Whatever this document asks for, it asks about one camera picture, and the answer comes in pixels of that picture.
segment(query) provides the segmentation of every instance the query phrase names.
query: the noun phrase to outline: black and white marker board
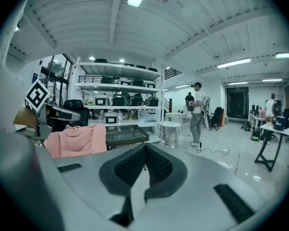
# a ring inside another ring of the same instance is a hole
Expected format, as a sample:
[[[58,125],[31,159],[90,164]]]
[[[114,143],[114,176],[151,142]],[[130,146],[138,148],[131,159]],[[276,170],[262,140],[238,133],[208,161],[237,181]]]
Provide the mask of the black and white marker board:
[[[50,91],[37,79],[27,92],[26,101],[38,112],[50,94]]]

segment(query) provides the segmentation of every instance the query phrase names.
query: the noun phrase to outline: shoe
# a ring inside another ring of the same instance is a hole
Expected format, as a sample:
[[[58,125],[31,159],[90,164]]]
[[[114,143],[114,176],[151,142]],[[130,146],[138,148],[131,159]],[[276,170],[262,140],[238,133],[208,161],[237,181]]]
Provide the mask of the shoe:
[[[191,142],[191,146],[198,146],[199,147],[200,143],[195,143],[195,142]]]

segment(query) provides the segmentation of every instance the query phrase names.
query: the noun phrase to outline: person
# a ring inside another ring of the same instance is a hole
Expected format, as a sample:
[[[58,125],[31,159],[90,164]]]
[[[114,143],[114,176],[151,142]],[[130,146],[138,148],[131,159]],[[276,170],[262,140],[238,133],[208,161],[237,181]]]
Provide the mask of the person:
[[[275,94],[272,93],[272,94],[271,94],[271,99],[268,100],[268,101],[265,103],[265,108],[264,108],[264,109],[266,110],[266,112],[265,112],[265,117],[266,117],[266,118],[267,118],[267,117],[273,117],[273,116],[274,116],[274,114],[273,114],[273,105],[274,105],[274,103],[275,103],[274,99],[275,99]],[[263,130],[263,134],[262,134],[262,136],[261,136],[260,139],[259,139],[259,142],[260,142],[261,144],[263,144],[263,141],[264,141],[265,137],[267,136],[267,134],[268,134],[268,130],[264,129],[264,130]],[[269,140],[268,140],[268,143],[267,143],[267,144],[270,144],[271,138],[272,138],[272,136],[269,137]]]
[[[191,103],[190,106],[194,107],[192,120],[190,124],[190,129],[193,135],[193,141],[191,141],[192,146],[198,147],[200,145],[200,135],[201,135],[201,123],[203,119],[203,112],[201,111],[201,105],[204,100],[204,93],[201,90],[201,84],[196,82],[194,84],[195,103]]]
[[[189,92],[188,94],[187,94],[187,96],[185,97],[185,103],[188,105],[188,102],[189,101],[195,101],[195,99],[194,99],[194,97],[192,96],[192,93],[191,92]]]

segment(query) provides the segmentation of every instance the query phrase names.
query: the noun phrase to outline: white t-shirt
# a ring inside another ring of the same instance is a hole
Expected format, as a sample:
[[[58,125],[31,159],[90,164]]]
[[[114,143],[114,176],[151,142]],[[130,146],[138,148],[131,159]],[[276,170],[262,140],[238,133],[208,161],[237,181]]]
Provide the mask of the white t-shirt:
[[[204,97],[205,97],[205,95],[204,95],[204,93],[203,93],[202,90],[196,91],[196,94],[195,94],[195,102],[197,102],[197,101],[201,101],[201,102],[202,102],[203,99],[204,99]],[[196,113],[196,114],[201,113],[201,106],[194,107],[193,113]]]
[[[273,104],[274,104],[274,100],[268,100],[265,104],[265,116],[274,116],[273,115]]]

